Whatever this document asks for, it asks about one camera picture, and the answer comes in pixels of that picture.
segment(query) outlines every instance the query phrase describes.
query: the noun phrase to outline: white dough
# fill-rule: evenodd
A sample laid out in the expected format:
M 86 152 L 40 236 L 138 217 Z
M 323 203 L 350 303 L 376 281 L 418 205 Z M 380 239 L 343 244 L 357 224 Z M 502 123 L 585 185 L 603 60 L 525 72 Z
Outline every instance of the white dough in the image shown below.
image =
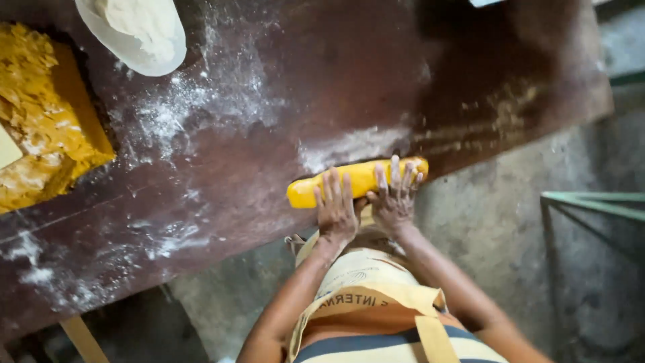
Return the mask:
M 171 38 L 177 10 L 172 0 L 96 0 L 94 4 L 114 30 L 136 37 L 141 49 L 158 62 L 175 56 Z

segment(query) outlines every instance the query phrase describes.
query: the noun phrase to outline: apron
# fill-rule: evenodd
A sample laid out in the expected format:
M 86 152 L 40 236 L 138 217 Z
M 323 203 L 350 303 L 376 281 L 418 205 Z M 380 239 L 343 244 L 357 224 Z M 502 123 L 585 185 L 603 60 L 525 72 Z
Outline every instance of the apron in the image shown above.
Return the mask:
M 317 237 L 318 233 L 300 250 L 296 266 L 309 255 Z M 296 322 L 289 339 L 287 362 L 295 360 L 310 320 L 372 306 L 400 304 L 419 312 L 415 324 L 428 362 L 459 363 L 437 316 L 437 309 L 446 309 L 443 292 L 420 285 L 405 265 L 403 258 L 364 247 L 349 249 L 338 257 L 325 275 L 316 299 Z

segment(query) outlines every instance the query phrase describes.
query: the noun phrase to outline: person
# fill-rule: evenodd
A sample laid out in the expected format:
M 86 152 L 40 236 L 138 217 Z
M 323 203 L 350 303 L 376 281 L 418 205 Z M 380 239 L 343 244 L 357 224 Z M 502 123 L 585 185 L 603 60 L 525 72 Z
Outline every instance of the person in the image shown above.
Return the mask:
M 409 163 L 401 176 L 397 156 L 390 169 L 388 184 L 376 166 L 378 191 L 355 201 L 348 174 L 341 186 L 336 169 L 325 172 L 319 234 L 237 361 L 551 362 L 413 224 L 422 175 Z M 361 225 L 367 202 L 374 223 Z

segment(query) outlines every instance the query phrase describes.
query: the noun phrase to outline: green metal frame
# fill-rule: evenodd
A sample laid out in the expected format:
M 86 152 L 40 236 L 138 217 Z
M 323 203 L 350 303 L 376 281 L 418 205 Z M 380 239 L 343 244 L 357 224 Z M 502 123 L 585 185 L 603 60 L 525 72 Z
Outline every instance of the green metal frame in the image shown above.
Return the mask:
M 608 202 L 645 202 L 645 193 L 542 192 L 542 197 L 603 213 L 645 222 L 645 211 Z

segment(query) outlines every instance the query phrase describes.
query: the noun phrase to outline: concrete floor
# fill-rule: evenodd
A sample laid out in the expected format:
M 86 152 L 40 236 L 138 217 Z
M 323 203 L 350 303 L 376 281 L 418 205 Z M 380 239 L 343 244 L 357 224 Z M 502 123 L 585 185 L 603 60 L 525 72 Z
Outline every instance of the concrete floor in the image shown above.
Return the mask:
M 645 68 L 645 2 L 599 8 L 610 75 Z M 645 191 L 645 87 L 616 115 L 425 186 L 417 223 L 557 362 L 645 361 L 642 225 L 548 206 L 542 191 Z M 235 358 L 293 270 L 281 242 L 174 280 L 210 360 Z

